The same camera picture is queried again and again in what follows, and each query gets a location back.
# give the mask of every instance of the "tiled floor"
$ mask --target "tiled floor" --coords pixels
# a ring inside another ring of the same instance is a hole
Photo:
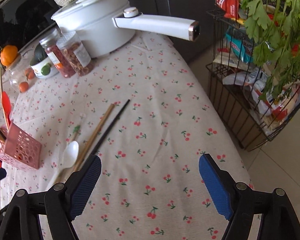
[[[189,64],[204,90],[208,91],[209,72],[205,65],[212,61],[208,49]],[[300,110],[283,131],[263,147],[247,152],[238,146],[256,190],[272,192],[281,187],[288,194],[300,221]]]

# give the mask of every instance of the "pink utensil holder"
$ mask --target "pink utensil holder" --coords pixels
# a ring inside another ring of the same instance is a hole
[[[37,170],[41,143],[13,122],[8,134],[4,129],[3,133],[7,139],[5,142],[0,140],[0,160],[23,171]]]

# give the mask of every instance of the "small orange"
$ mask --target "small orange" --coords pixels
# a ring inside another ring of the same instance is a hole
[[[9,66],[18,56],[18,48],[13,45],[5,46],[0,53],[0,61],[4,66]]]
[[[27,82],[21,82],[19,85],[19,90],[21,93],[26,92],[29,89],[29,84]]]
[[[26,75],[26,77],[27,77],[27,80],[28,79],[34,79],[34,77],[35,77],[35,74],[34,74],[34,70],[32,69],[32,68],[27,68],[26,70],[25,70],[25,75]]]

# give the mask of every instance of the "table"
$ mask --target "table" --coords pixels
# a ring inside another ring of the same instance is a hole
[[[40,169],[24,172],[3,164],[7,177],[1,181],[1,205],[20,188],[44,190],[62,166],[73,128],[81,125],[77,141],[82,148],[109,104],[116,107],[104,129],[130,98],[98,153],[102,174],[74,221],[79,238],[221,239],[227,221],[200,177],[199,157],[210,153],[234,180],[253,185],[223,123],[171,41],[137,32],[94,64],[87,76],[37,80],[18,96],[12,116],[42,143]],[[42,232],[51,239],[44,219]]]

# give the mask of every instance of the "jar of red beans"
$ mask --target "jar of red beans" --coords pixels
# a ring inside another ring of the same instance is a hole
[[[63,75],[65,78],[69,78],[75,74],[75,71],[56,45],[59,38],[60,33],[57,29],[53,29],[45,38],[40,40],[40,44],[61,75]]]

